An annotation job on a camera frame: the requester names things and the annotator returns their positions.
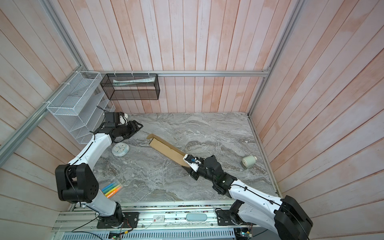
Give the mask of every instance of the alarm clock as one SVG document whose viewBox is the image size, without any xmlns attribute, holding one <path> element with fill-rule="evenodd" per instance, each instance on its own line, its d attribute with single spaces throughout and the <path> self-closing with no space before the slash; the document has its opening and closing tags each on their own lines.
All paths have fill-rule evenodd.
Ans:
<svg viewBox="0 0 384 240">
<path fill-rule="evenodd" d="M 119 142 L 112 148 L 112 154 L 116 157 L 122 157 L 127 154 L 129 146 L 126 143 Z"/>
</svg>

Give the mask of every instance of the marble floor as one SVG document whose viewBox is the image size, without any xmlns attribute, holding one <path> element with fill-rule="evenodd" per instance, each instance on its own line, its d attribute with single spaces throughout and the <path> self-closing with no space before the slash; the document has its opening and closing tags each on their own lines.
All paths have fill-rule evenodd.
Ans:
<svg viewBox="0 0 384 240">
<path fill-rule="evenodd" d="M 153 133 L 181 151 L 193 156 L 215 155 L 225 172 L 251 187 L 276 195 L 261 159 L 260 151 L 244 113 L 153 113 L 130 114 L 144 127 L 124 142 L 130 146 L 123 157 L 112 154 L 109 146 L 94 168 L 100 187 L 117 177 L 124 188 L 112 197 L 114 201 L 154 202 L 178 200 L 228 200 L 212 189 L 204 178 L 195 181 L 182 167 L 148 144 Z M 240 165 L 248 155 L 257 156 L 256 164 L 247 170 Z"/>
</svg>

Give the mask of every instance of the cardboard box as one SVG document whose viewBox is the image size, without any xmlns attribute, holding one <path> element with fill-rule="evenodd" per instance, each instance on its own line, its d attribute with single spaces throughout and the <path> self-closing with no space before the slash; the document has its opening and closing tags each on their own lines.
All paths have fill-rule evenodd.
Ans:
<svg viewBox="0 0 384 240">
<path fill-rule="evenodd" d="M 152 141 L 149 143 L 151 147 L 168 157 L 169 159 L 173 160 L 177 164 L 180 164 L 181 166 L 188 167 L 189 165 L 184 162 L 183 158 L 185 156 L 185 153 L 177 149 L 175 146 L 171 145 L 169 142 L 165 141 L 164 139 L 160 138 L 159 136 L 156 136 L 155 134 L 149 134 L 147 136 L 147 139 L 151 139 Z"/>
</svg>

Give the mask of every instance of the wood plank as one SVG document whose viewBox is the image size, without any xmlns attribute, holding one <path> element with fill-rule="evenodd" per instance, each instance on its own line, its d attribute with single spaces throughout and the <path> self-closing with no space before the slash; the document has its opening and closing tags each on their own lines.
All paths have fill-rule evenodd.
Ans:
<svg viewBox="0 0 384 240">
<path fill-rule="evenodd" d="M 384 96 L 379 94 L 383 90 L 384 81 L 381 81 L 284 164 L 280 164 L 282 162 L 280 160 L 272 161 L 271 167 L 275 173 L 276 180 L 279 182 L 292 172 L 298 170 L 383 110 Z"/>
<path fill-rule="evenodd" d="M 0 195 L 2 219 L 53 227 L 59 213 Z"/>
<path fill-rule="evenodd" d="M 340 91 L 347 86 L 347 89 L 353 89 L 356 87 L 356 85 L 359 85 L 357 88 L 357 95 L 354 95 L 354 92 L 351 92 L 350 94 L 345 94 L 347 91 L 343 90 L 343 96 L 346 97 L 345 100 L 348 100 L 349 105 L 353 103 L 357 98 L 354 96 L 360 97 L 364 91 L 367 91 L 371 86 L 376 84 L 380 78 L 383 76 L 384 73 L 381 72 L 380 68 L 377 68 L 377 64 L 382 64 L 383 58 L 384 58 L 384 52 L 381 51 L 372 61 L 367 65 L 367 63 L 372 59 L 372 57 L 380 51 L 380 48 L 382 48 L 381 41 L 380 41 L 380 35 L 376 35 L 370 43 L 359 53 L 359 55 L 352 61 L 352 63 L 344 70 L 344 72 L 335 80 L 335 82 L 330 86 L 330 88 L 327 89 L 327 91 L 316 101 L 316 103 L 305 113 L 305 115 L 300 119 L 300 121 L 288 132 L 285 128 L 281 128 L 275 138 L 272 138 L 271 145 L 266 146 L 266 151 L 269 152 L 270 158 L 275 158 L 284 148 L 287 148 L 288 151 L 289 148 L 292 146 L 288 146 L 289 142 L 294 141 L 294 139 L 297 137 L 297 135 L 304 130 L 306 126 L 310 124 L 314 118 L 320 114 L 320 112 L 335 98 L 335 96 L 340 93 Z M 342 111 L 334 110 L 334 113 L 341 113 Z M 324 120 L 322 124 L 330 123 L 330 121 Z M 273 149 L 273 146 L 276 144 L 277 141 L 280 141 L 279 144 Z"/>
<path fill-rule="evenodd" d="M 104 16 L 107 20 L 108 27 L 111 32 L 113 41 L 116 45 L 116 49 L 119 54 L 123 70 L 125 71 L 132 70 L 131 64 L 129 62 L 127 50 L 125 49 L 124 42 L 122 40 L 119 25 L 116 20 L 115 13 L 113 12 L 112 3 L 109 0 L 100 0 L 100 3 L 104 12 Z"/>
<path fill-rule="evenodd" d="M 218 112 L 224 112 L 225 102 L 227 101 L 227 95 L 229 86 L 231 84 L 232 77 L 224 77 L 223 86 L 221 89 L 220 102 L 218 104 Z"/>
<path fill-rule="evenodd" d="M 240 105 L 240 112 L 246 112 L 248 104 L 250 101 L 253 101 L 254 96 L 252 97 L 253 93 L 255 92 L 255 87 L 259 81 L 259 77 L 251 77 L 247 86 L 247 89 L 245 90 L 243 101 Z"/>
<path fill-rule="evenodd" d="M 353 1 L 344 1 L 343 2 L 340 9 L 338 10 L 336 15 L 334 16 L 334 18 L 330 22 L 329 26 L 325 30 L 322 38 L 320 38 L 319 42 L 314 47 L 313 51 L 311 52 L 311 54 L 308 57 L 308 59 L 306 60 L 305 64 L 303 65 L 300 72 L 296 76 L 295 80 L 293 81 L 293 83 L 289 87 L 288 91 L 285 93 L 282 101 L 279 103 L 279 105 L 276 108 L 281 108 L 282 103 L 287 102 L 287 100 L 285 100 L 285 99 L 290 98 L 290 96 L 291 96 L 290 94 L 293 94 L 293 93 L 289 93 L 290 91 L 292 91 L 292 92 L 293 92 L 293 90 L 296 91 L 296 89 L 298 88 L 297 82 L 302 82 L 304 80 L 305 76 L 307 76 L 310 69 L 315 64 L 315 61 L 318 59 L 320 54 L 324 51 L 325 47 L 329 44 L 332 37 L 335 35 L 337 30 L 340 28 L 343 21 L 347 18 L 348 14 L 351 12 L 354 5 L 355 4 Z M 271 151 L 273 150 L 271 148 L 276 147 L 277 144 L 275 143 L 275 141 L 277 141 L 277 139 L 276 139 L 277 136 L 280 136 L 280 135 L 277 134 L 276 136 L 273 136 L 274 139 L 271 140 L 271 144 L 269 144 L 269 143 L 265 144 L 266 148 L 268 149 L 268 150 L 266 150 L 268 152 L 268 154 L 270 154 Z"/>
<path fill-rule="evenodd" d="M 241 106 L 241 103 L 243 102 L 245 91 L 247 90 L 250 79 L 251 79 L 251 77 L 241 77 L 240 78 L 240 82 L 239 82 L 239 85 L 237 87 L 235 99 L 233 101 L 232 112 L 240 111 L 240 106 Z"/>
<path fill-rule="evenodd" d="M 52 89 L 55 89 L 59 84 L 54 81 L 48 85 L 1 31 L 0 41 L 2 43 L 0 54 L 39 93 L 40 96 L 47 98 L 52 92 Z"/>
<path fill-rule="evenodd" d="M 176 105 L 178 113 L 185 113 L 185 79 L 175 77 Z"/>
<path fill-rule="evenodd" d="M 47 28 L 52 38 L 55 40 L 55 43 L 57 44 L 57 46 L 65 56 L 65 59 L 68 61 L 72 70 L 76 69 L 78 67 L 78 64 L 75 58 L 73 57 L 70 49 L 67 47 L 64 40 L 60 36 L 58 30 L 56 29 L 53 22 L 51 21 L 51 18 L 45 12 L 43 6 L 41 5 L 41 2 L 29 0 L 29 3 L 32 5 L 33 9 L 38 14 L 40 20 L 43 22 L 44 26 Z"/>
<path fill-rule="evenodd" d="M 164 77 L 164 81 L 167 92 L 168 112 L 177 113 L 175 78 Z"/>
<path fill-rule="evenodd" d="M 363 148 L 380 140 L 384 135 L 382 127 L 383 113 L 376 115 L 370 121 L 350 133 L 347 137 L 333 145 L 296 172 L 279 182 L 283 192 L 311 179 L 338 164 L 344 159 L 356 154 Z"/>
<path fill-rule="evenodd" d="M 381 161 L 384 155 L 383 139 L 376 141 L 345 159 L 341 159 L 344 158 L 346 154 L 351 154 L 351 151 L 336 155 L 332 162 L 326 163 L 329 167 L 328 169 L 323 169 L 323 172 L 308 180 L 303 179 L 303 183 L 284 193 L 296 196 L 295 198 L 298 202 L 305 202 L 384 169 L 384 162 Z"/>
<path fill-rule="evenodd" d="M 0 96 L 19 110 L 24 116 L 29 116 L 35 110 L 24 98 L 0 78 Z"/>
<path fill-rule="evenodd" d="M 2 169 L 57 192 L 54 174 L 17 154 L 12 154 L 2 166 Z"/>
<path fill-rule="evenodd" d="M 160 94 L 159 94 L 159 104 L 160 110 L 162 113 L 168 112 L 168 103 L 167 103 L 167 91 L 166 91 L 166 83 L 164 77 L 158 77 Z"/>
<path fill-rule="evenodd" d="M 131 22 L 128 17 L 127 8 L 123 1 L 111 0 L 114 14 L 119 25 L 120 34 L 128 54 L 132 70 L 141 70 L 140 59 L 137 53 L 135 39 L 131 28 Z"/>
<path fill-rule="evenodd" d="M 183 24 L 184 24 L 184 69 L 185 70 L 195 70 L 196 69 L 196 37 L 197 37 L 197 0 L 183 0 Z M 193 85 L 195 79 L 188 78 L 185 79 L 185 84 L 192 83 Z M 187 96 L 188 93 L 185 93 L 186 105 L 187 105 Z"/>
<path fill-rule="evenodd" d="M 296 93 L 287 103 L 285 109 L 279 115 L 274 125 L 272 125 L 270 129 L 272 131 L 271 136 L 280 129 L 279 126 L 282 126 L 287 119 L 292 119 L 296 117 L 296 115 L 299 115 L 300 119 L 316 100 L 318 100 L 321 94 L 327 90 L 338 75 L 341 74 L 348 64 L 359 54 L 373 36 L 375 36 L 384 24 L 384 18 L 380 19 L 380 15 L 378 15 L 378 12 L 382 10 L 384 10 L 384 3 L 382 6 L 379 3 L 358 29 L 355 27 L 355 25 L 358 26 L 358 24 L 353 20 L 352 23 L 350 18 L 346 19 L 344 22 L 346 25 L 342 25 L 341 30 L 347 26 L 353 26 L 355 28 L 351 29 L 349 34 L 340 32 L 340 34 L 335 35 L 303 83 L 297 88 Z M 266 127 L 262 131 L 263 134 L 267 131 Z"/>
<path fill-rule="evenodd" d="M 220 104 L 220 97 L 222 93 L 224 83 L 224 77 L 215 77 L 214 87 L 212 90 L 212 101 L 210 111 L 213 113 L 218 112 L 218 106 Z"/>
<path fill-rule="evenodd" d="M 196 70 L 205 70 L 207 57 L 208 31 L 210 21 L 211 1 L 199 0 L 197 9 L 197 39 L 196 39 Z M 195 86 L 200 86 L 202 78 L 196 78 Z M 202 102 L 202 89 L 195 89 L 195 111 L 200 110 Z"/>
<path fill-rule="evenodd" d="M 240 79 L 241 79 L 241 77 L 232 77 L 231 78 L 231 83 L 229 84 L 227 99 L 225 101 L 224 112 L 232 111 L 233 102 L 235 101 L 237 88 L 239 86 Z"/>
<path fill-rule="evenodd" d="M 384 200 L 312 218 L 313 226 L 317 227 L 312 228 L 309 237 L 313 239 L 382 231 L 382 212 L 378 209 L 383 207 Z"/>
<path fill-rule="evenodd" d="M 212 101 L 212 93 L 214 89 L 214 82 L 215 82 L 215 77 L 204 78 L 202 112 L 208 113 L 211 110 L 211 101 Z"/>
<path fill-rule="evenodd" d="M 95 23 L 92 19 L 90 11 L 85 0 L 72 0 L 73 8 L 79 18 L 81 25 L 95 51 L 97 58 L 103 70 L 113 70 L 111 61 L 109 60 L 107 51 L 103 45 L 100 35 L 97 31 Z"/>
<path fill-rule="evenodd" d="M 55 59 L 51 56 L 39 36 L 31 28 L 21 11 L 12 1 L 0 1 L 0 9 L 7 16 L 9 21 L 20 33 L 24 40 L 29 44 L 32 50 L 49 69 L 56 81 L 62 81 L 66 75 L 63 73 Z"/>
<path fill-rule="evenodd" d="M 216 70 L 226 1 L 212 0 L 208 30 L 206 70 Z"/>
<path fill-rule="evenodd" d="M 94 70 L 101 70 L 102 64 L 100 60 L 98 59 L 98 56 L 96 54 L 96 51 L 94 50 L 90 40 L 88 39 L 88 36 L 82 27 L 82 23 L 80 22 L 80 19 L 77 16 L 77 13 L 71 4 L 70 1 L 67 0 L 58 0 L 61 8 L 63 9 L 63 12 L 65 13 L 71 28 L 75 32 L 77 38 L 79 39 L 79 42 L 82 45 L 82 48 L 84 49 L 88 60 L 91 63 L 91 66 Z"/>
<path fill-rule="evenodd" d="M 51 230 L 51 227 L 42 227 L 0 219 L 0 232 L 5 239 L 15 237 L 15 232 L 17 232 L 17 236 L 21 239 L 42 240 L 48 238 Z"/>
<path fill-rule="evenodd" d="M 250 0 L 240 1 L 226 70 L 234 70 L 237 53 L 239 52 L 240 41 L 243 35 L 245 20 L 247 18 L 248 10 L 250 7 L 250 2 Z"/>
<path fill-rule="evenodd" d="M 384 172 L 380 171 L 314 199 L 302 202 L 300 205 L 309 217 L 315 217 L 376 202 L 384 199 L 384 187 L 380 184 L 383 180 Z"/>
<path fill-rule="evenodd" d="M 254 70 L 263 69 L 266 63 L 266 58 L 268 57 L 269 52 L 272 50 L 272 44 L 278 34 L 280 25 L 283 22 L 285 13 L 287 12 L 290 2 L 291 1 L 278 1 L 275 13 L 273 14 L 262 48 L 257 58 Z"/>
<path fill-rule="evenodd" d="M 85 2 L 112 64 L 112 69 L 110 70 L 124 70 L 100 1 L 86 0 Z"/>
<path fill-rule="evenodd" d="M 263 122 L 261 122 L 263 115 L 266 111 L 272 111 L 268 108 L 269 104 L 280 87 L 284 76 L 288 73 L 291 65 L 296 59 L 305 40 L 316 24 L 317 19 L 322 13 L 327 2 L 328 1 L 311 1 L 304 6 L 303 14 L 300 16 L 300 19 L 292 32 L 290 41 L 286 46 L 286 50 L 281 55 L 279 62 L 275 66 L 274 73 L 270 77 L 270 82 L 273 82 L 274 84 L 268 84 L 266 86 L 264 94 L 260 97 L 259 104 L 257 104 L 255 108 L 255 113 L 257 114 L 253 116 L 253 122 L 256 125 L 258 132 L 260 132 L 264 127 L 264 122 L 268 120 L 263 119 Z"/>
<path fill-rule="evenodd" d="M 0 120 L 0 130 L 2 133 L 0 138 L 1 144 L 7 139 L 9 135 L 13 133 L 15 129 Z M 28 161 L 42 167 L 50 173 L 54 173 L 56 167 L 60 164 L 63 164 L 62 161 L 47 153 L 44 149 L 36 145 L 28 138 L 24 140 L 24 142 L 15 151 L 15 153 L 25 159 L 28 159 Z"/>
<path fill-rule="evenodd" d="M 58 0 L 52 0 L 51 3 L 52 3 L 53 8 L 55 9 L 56 13 L 59 16 L 61 23 L 63 24 L 66 31 L 68 32 L 68 35 L 72 39 L 72 42 L 75 45 L 77 51 L 79 52 L 79 55 L 81 56 L 85 66 L 88 68 L 88 70 L 92 71 L 94 69 L 94 67 L 92 66 L 91 61 L 89 60 L 88 55 L 86 54 L 85 48 L 83 48 L 82 44 L 80 43 L 80 40 L 79 40 L 78 36 L 76 35 L 74 28 L 72 28 L 66 14 L 64 13 L 63 8 L 60 6 L 60 3 L 58 2 Z M 90 45 L 88 46 L 88 48 L 91 49 L 93 52 L 93 55 L 95 55 L 95 53 L 94 53 L 94 51 Z"/>
<path fill-rule="evenodd" d="M 383 33 L 384 32 L 384 30 L 380 30 L 380 34 L 379 35 L 377 35 L 371 42 L 370 42 L 370 45 L 368 45 L 367 46 L 367 48 L 365 48 L 364 50 L 366 50 L 366 51 L 363 51 L 362 53 L 361 53 L 361 55 L 359 56 L 359 58 L 357 58 L 356 59 L 356 65 L 355 64 L 353 64 L 352 66 L 351 66 L 351 68 L 350 69 L 348 69 L 347 71 L 346 71 L 346 73 L 349 73 L 349 71 L 351 71 L 351 73 L 354 73 L 354 75 L 356 75 L 359 71 L 354 71 L 355 70 L 355 68 L 358 68 L 358 67 L 360 67 L 360 70 L 362 69 L 362 66 L 365 66 L 369 61 L 370 61 L 370 59 L 372 59 L 372 58 L 374 58 L 375 57 L 375 54 L 377 53 L 377 52 L 379 52 L 384 46 L 382 45 L 382 42 L 381 42 L 381 38 L 382 38 L 382 34 L 384 34 Z M 365 34 L 361 34 L 360 35 L 360 37 L 357 37 L 356 39 L 352 39 L 352 40 L 356 40 L 356 41 L 359 41 L 359 42 L 362 42 L 362 43 L 364 43 L 364 41 L 361 39 L 361 38 L 365 38 L 367 35 L 365 35 Z M 355 46 L 355 44 L 354 44 L 354 42 L 352 42 L 353 44 L 351 44 L 351 45 L 348 45 L 348 48 L 346 48 L 345 50 L 346 51 L 344 51 L 344 53 L 345 54 L 349 54 L 349 53 L 353 53 L 352 52 L 352 50 L 350 50 L 351 48 L 353 48 L 353 47 L 355 47 L 355 48 L 358 48 L 358 46 Z M 361 62 L 360 61 L 366 61 L 365 62 L 365 64 L 364 65 L 360 65 L 361 64 Z M 327 72 L 328 74 L 331 74 L 331 73 L 333 73 L 333 72 L 336 72 L 337 73 L 337 71 L 334 69 L 334 68 L 331 68 L 330 70 L 329 70 L 329 72 Z M 334 77 L 334 76 L 330 76 L 330 75 L 324 75 L 324 77 L 326 78 L 325 79 L 325 81 L 327 80 L 327 78 L 330 78 L 330 79 L 332 79 L 332 77 Z M 296 115 L 299 115 L 300 116 L 300 118 L 303 116 L 303 115 L 300 115 L 300 114 L 302 114 L 301 112 L 299 112 L 299 110 L 301 110 L 301 108 L 299 108 L 296 112 L 295 112 L 295 114 Z"/>
<path fill-rule="evenodd" d="M 217 57 L 216 70 L 225 70 L 231 48 L 233 32 L 235 29 L 235 22 L 239 10 L 239 0 L 227 1 L 224 12 L 223 28 L 221 31 L 220 48 Z"/>
<path fill-rule="evenodd" d="M 77 148 L 77 146 L 73 144 L 70 140 L 68 140 L 68 138 L 58 129 L 56 129 L 56 127 L 53 126 L 48 120 L 43 119 L 38 126 L 44 132 L 46 132 L 53 140 L 55 140 L 58 144 L 65 148 L 71 155 L 76 156 L 80 153 L 80 150 Z"/>
<path fill-rule="evenodd" d="M 203 106 L 204 77 L 195 77 L 195 112 L 201 112 Z"/>
<path fill-rule="evenodd" d="M 163 70 L 173 70 L 172 34 L 168 0 L 154 1 Z"/>
<path fill-rule="evenodd" d="M 327 3 L 269 105 L 269 108 L 274 110 L 266 111 L 263 116 L 264 121 L 269 118 L 260 132 L 263 137 L 266 134 L 265 131 L 271 128 L 289 99 L 291 99 L 305 76 L 321 56 L 356 2 L 357 0 L 344 2 L 342 7 L 340 6 L 343 1 L 340 0 Z"/>
<path fill-rule="evenodd" d="M 46 82 L 56 82 L 56 79 L 48 71 L 46 66 L 42 63 L 36 53 L 27 44 L 20 33 L 9 22 L 7 17 L 0 11 L 0 29 L 7 36 L 7 38 L 13 43 L 13 45 L 19 50 L 19 52 L 27 59 L 27 61 L 33 66 L 33 68 L 39 73 L 39 75 Z"/>
<path fill-rule="evenodd" d="M 60 201 L 57 192 L 17 177 L 3 169 L 0 170 L 0 179 L 2 182 L 0 189 L 4 196 L 55 211 L 66 211 L 70 205 L 68 202 Z"/>
<path fill-rule="evenodd" d="M 39 15 L 33 9 L 31 3 L 29 1 L 22 0 L 15 0 L 14 3 L 24 15 L 24 17 L 26 18 L 32 29 L 35 31 L 35 33 L 39 36 L 40 40 L 45 45 L 48 52 L 55 59 L 63 73 L 66 76 L 69 75 L 73 68 L 70 66 L 69 62 L 61 52 L 59 46 L 56 44 L 48 29 L 45 27 Z"/>
<path fill-rule="evenodd" d="M 277 7 L 278 0 L 265 0 L 252 43 L 249 48 L 249 53 L 245 61 L 244 69 L 253 70 L 256 66 L 261 48 L 263 46 L 267 31 L 270 27 L 273 15 Z"/>
<path fill-rule="evenodd" d="M 195 112 L 195 78 L 185 77 L 185 112 Z"/>
<path fill-rule="evenodd" d="M 384 233 L 365 233 L 362 235 L 349 235 L 342 237 L 331 237 L 331 238 L 317 238 L 317 240 L 383 240 Z"/>
<path fill-rule="evenodd" d="M 264 81 L 264 78 L 262 78 L 262 77 L 258 78 L 257 83 L 255 85 L 255 88 L 253 89 L 251 98 L 250 98 L 250 100 L 248 102 L 248 106 L 247 106 L 247 109 L 245 111 L 246 113 L 249 113 L 251 111 L 251 107 L 252 107 L 253 101 L 256 98 L 256 94 L 259 92 L 260 86 L 261 86 L 263 81 Z"/>
<path fill-rule="evenodd" d="M 145 30 L 143 15 L 141 12 L 140 1 L 126 1 L 125 4 L 129 20 L 131 22 L 133 37 L 135 39 L 136 49 L 139 55 L 141 68 L 143 70 L 153 70 L 147 34 Z"/>
<path fill-rule="evenodd" d="M 0 55 L 0 78 L 11 88 L 24 97 L 34 108 L 38 107 L 44 98 Z"/>
</svg>

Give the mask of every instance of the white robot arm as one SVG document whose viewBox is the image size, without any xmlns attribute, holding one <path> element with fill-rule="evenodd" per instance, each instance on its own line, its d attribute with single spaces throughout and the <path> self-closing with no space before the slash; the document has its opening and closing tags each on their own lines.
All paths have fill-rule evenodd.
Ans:
<svg viewBox="0 0 384 240">
<path fill-rule="evenodd" d="M 273 231 L 282 240 L 308 239 L 313 222 L 294 198 L 273 197 L 246 185 L 224 172 L 214 155 L 203 159 L 186 154 L 184 161 L 195 180 L 199 176 L 210 180 L 219 194 L 236 199 L 230 210 L 221 210 L 228 225 L 253 223 Z"/>
<path fill-rule="evenodd" d="M 68 164 L 55 170 L 59 199 L 70 203 L 80 202 L 99 213 L 101 220 L 111 227 L 119 227 L 124 215 L 120 204 L 107 198 L 99 189 L 92 170 L 101 154 L 117 137 L 128 139 L 143 125 L 127 120 L 124 113 L 105 113 L 105 122 L 96 129 L 91 141 Z"/>
</svg>

